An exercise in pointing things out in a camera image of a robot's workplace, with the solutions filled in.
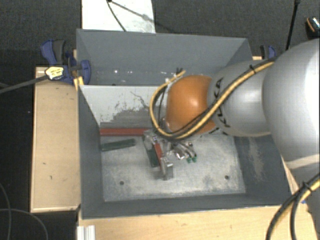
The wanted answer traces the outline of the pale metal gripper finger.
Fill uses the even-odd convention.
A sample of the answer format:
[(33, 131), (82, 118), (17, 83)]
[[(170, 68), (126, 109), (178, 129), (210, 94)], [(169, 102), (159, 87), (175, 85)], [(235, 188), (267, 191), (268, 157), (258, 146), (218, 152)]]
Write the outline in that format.
[(156, 140), (156, 137), (150, 131), (147, 130), (143, 133), (143, 145), (152, 168), (159, 166), (159, 160), (155, 149)]
[(167, 157), (160, 159), (160, 167), (165, 181), (171, 180), (174, 177), (174, 165)]

